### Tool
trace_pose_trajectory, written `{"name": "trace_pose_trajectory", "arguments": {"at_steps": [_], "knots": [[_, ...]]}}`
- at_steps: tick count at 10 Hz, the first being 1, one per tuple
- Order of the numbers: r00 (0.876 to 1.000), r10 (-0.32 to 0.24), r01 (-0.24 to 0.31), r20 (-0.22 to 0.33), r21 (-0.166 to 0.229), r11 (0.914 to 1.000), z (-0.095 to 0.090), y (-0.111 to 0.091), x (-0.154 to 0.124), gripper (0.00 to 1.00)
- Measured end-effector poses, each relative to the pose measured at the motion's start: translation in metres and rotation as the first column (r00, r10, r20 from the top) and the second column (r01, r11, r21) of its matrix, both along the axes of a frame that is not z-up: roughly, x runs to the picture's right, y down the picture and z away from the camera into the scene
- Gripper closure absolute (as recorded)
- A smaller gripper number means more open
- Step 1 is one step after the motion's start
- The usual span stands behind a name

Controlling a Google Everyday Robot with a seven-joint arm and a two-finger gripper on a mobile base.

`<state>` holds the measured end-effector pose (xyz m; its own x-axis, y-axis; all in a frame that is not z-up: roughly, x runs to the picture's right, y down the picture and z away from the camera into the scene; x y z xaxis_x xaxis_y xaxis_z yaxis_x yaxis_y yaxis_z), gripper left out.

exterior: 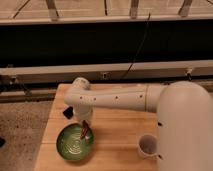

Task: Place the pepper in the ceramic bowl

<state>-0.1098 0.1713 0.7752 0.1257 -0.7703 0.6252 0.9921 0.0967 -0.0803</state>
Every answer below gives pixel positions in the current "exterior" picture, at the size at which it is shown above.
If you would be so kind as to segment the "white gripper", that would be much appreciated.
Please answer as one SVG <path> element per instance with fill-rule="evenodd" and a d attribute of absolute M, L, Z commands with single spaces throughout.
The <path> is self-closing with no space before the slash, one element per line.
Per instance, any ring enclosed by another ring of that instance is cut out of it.
<path fill-rule="evenodd" d="M 92 117 L 93 117 L 93 109 L 91 107 L 87 108 L 72 108 L 68 107 L 63 111 L 63 115 L 67 119 L 71 119 L 74 116 L 76 120 L 80 123 L 83 124 L 83 122 L 86 122 L 88 125 L 91 125 L 92 122 Z"/>

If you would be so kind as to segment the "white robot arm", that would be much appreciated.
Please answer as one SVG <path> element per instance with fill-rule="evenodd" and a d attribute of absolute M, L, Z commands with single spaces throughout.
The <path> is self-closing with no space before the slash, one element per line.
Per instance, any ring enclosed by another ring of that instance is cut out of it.
<path fill-rule="evenodd" d="M 189 81 L 92 90 L 87 79 L 74 80 L 64 96 L 78 119 L 94 107 L 157 114 L 157 170 L 213 171 L 213 97 Z"/>

